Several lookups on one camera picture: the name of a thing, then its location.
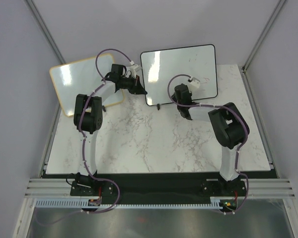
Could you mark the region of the black framed whiteboard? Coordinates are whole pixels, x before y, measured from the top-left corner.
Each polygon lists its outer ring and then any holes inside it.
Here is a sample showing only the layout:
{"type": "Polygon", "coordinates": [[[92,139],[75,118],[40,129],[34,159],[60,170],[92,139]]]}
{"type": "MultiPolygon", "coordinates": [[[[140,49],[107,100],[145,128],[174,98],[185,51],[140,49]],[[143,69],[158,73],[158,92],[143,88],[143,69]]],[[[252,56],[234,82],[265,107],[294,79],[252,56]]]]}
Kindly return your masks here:
{"type": "Polygon", "coordinates": [[[213,44],[142,52],[140,55],[145,96],[148,106],[171,103],[174,87],[193,77],[200,82],[192,99],[215,98],[218,95],[216,48],[213,44]]]}

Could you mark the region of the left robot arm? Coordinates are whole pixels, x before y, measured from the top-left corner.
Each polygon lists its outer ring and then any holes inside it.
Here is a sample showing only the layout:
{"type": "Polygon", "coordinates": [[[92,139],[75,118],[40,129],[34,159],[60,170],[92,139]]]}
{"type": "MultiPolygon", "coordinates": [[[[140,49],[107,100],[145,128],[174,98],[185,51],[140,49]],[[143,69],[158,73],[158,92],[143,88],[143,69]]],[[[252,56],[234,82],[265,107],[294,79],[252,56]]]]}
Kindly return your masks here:
{"type": "Polygon", "coordinates": [[[78,94],[75,99],[74,125],[82,134],[82,163],[71,184],[71,196],[101,195],[101,187],[109,181],[97,178],[96,138],[103,123],[103,102],[120,89],[133,95],[146,95],[137,72],[141,67],[130,62],[126,68],[112,64],[111,71],[90,95],[78,94]]]}

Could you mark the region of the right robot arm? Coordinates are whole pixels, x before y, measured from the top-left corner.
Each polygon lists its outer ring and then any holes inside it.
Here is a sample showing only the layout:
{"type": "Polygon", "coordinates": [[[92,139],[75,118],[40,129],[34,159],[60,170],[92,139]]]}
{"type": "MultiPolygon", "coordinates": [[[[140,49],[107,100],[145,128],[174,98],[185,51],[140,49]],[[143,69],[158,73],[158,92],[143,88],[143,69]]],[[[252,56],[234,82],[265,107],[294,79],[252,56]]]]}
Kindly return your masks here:
{"type": "Polygon", "coordinates": [[[192,100],[192,93],[185,84],[177,85],[171,96],[181,116],[187,120],[210,122],[215,138],[222,148],[221,168],[217,182],[203,187],[214,195],[245,195],[245,183],[238,170],[240,148],[246,142],[250,129],[236,105],[229,102],[223,106],[201,105],[192,100]]]}

